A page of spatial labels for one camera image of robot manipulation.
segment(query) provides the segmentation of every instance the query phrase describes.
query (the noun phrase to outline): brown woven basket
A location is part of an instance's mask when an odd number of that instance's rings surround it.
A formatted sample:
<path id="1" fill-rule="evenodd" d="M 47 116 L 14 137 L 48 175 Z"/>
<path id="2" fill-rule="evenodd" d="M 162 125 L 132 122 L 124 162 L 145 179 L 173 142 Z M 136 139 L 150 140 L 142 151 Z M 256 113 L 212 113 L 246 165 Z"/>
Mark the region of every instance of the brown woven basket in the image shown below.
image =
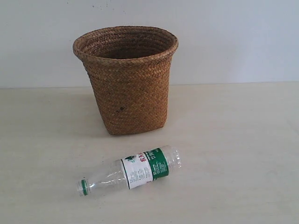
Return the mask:
<path id="1" fill-rule="evenodd" d="M 74 54 L 83 62 L 110 134 L 164 126 L 171 58 L 177 38 L 155 27 L 112 27 L 79 37 Z"/>

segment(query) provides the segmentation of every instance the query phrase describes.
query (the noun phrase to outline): table surface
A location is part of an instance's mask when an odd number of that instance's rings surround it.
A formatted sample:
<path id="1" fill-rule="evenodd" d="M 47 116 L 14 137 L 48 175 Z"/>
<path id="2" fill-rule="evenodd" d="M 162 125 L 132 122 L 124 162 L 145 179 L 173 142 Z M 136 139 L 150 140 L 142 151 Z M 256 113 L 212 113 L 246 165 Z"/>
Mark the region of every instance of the table surface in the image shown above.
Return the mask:
<path id="1" fill-rule="evenodd" d="M 79 197 L 93 167 L 163 145 L 179 172 Z M 299 223 L 299 83 L 171 86 L 164 128 L 111 136 L 91 88 L 0 90 L 2 223 Z"/>

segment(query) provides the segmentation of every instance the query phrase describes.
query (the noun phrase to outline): water bottle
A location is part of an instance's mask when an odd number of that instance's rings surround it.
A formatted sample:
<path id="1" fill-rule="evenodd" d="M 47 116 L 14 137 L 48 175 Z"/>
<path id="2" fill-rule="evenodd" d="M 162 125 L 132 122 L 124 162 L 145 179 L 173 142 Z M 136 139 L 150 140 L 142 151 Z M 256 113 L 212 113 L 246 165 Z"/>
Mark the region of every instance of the water bottle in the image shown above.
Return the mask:
<path id="1" fill-rule="evenodd" d="M 181 167 L 178 150 L 163 146 L 151 151 L 116 160 L 105 168 L 96 170 L 89 178 L 78 182 L 81 196 L 106 189 L 133 189 L 140 185 L 168 176 Z"/>

